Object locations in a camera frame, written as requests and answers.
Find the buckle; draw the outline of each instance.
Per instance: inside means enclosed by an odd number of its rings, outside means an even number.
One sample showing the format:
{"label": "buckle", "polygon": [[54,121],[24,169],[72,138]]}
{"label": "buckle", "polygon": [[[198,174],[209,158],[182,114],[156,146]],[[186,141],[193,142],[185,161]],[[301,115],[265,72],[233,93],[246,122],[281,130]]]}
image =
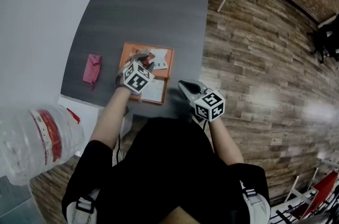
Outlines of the buckle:
{"label": "buckle", "polygon": [[92,214],[94,212],[94,200],[89,195],[86,195],[84,197],[80,197],[76,202],[75,208],[77,210]]}
{"label": "buckle", "polygon": [[252,197],[252,196],[257,196],[256,192],[254,189],[245,189],[245,195],[246,197]]}

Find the black chair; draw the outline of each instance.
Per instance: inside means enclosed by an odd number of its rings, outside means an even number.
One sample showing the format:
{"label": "black chair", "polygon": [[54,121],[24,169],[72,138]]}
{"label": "black chair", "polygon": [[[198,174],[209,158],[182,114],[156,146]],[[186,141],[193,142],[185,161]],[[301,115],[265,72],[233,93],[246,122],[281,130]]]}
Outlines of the black chair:
{"label": "black chair", "polygon": [[314,55],[319,52],[322,56],[320,63],[324,63],[324,50],[328,56],[339,61],[339,15],[330,24],[325,24],[318,31],[307,33],[313,39],[315,50],[311,53]]}

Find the red label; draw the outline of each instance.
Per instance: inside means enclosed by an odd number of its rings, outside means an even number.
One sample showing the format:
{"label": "red label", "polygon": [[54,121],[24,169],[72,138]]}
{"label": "red label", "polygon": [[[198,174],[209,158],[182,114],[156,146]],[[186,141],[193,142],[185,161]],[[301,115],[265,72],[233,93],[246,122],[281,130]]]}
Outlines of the red label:
{"label": "red label", "polygon": [[36,124],[36,126],[38,128],[38,131],[39,131],[39,136],[40,136],[40,139],[41,139],[41,142],[42,142],[42,145],[43,145],[43,149],[44,149],[44,164],[47,165],[47,149],[46,149],[46,145],[44,143],[43,136],[42,136],[39,124],[38,124],[35,116],[32,114],[32,112],[30,112],[30,113],[31,113],[31,116],[32,116],[32,118],[33,118],[33,120],[34,120],[34,122],[35,122],[35,124]]}
{"label": "red label", "polygon": [[47,110],[40,109],[37,110],[37,112],[40,114],[43,122],[47,127],[48,135],[52,143],[53,162],[55,162],[56,160],[61,158],[61,153],[63,150],[58,127],[54,122],[53,117]]}

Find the wooden floor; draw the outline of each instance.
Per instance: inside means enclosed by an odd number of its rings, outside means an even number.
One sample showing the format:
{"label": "wooden floor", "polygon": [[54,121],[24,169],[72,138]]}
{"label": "wooden floor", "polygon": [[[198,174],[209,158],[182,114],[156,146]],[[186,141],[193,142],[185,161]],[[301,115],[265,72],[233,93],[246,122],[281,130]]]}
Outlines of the wooden floor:
{"label": "wooden floor", "polygon": [[[201,80],[226,98],[222,119],[245,161],[265,169],[276,203],[295,175],[297,188],[308,184],[317,156],[339,156],[337,64],[310,55],[306,33],[315,25],[285,1],[227,0],[217,13],[220,1],[209,0]],[[76,163],[73,157],[31,181],[48,224],[63,222],[61,198]]]}

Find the black shirt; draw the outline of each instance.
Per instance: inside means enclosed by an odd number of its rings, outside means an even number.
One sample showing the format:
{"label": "black shirt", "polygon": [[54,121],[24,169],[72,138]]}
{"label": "black shirt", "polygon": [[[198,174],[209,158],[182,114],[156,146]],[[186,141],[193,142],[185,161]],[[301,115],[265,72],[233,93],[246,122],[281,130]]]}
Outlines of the black shirt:
{"label": "black shirt", "polygon": [[112,167],[112,149],[91,141],[69,180],[67,206],[99,188],[97,223],[159,223],[180,206],[200,223],[249,223],[242,181],[269,200],[265,172],[227,166],[196,123],[151,119],[125,159]]}

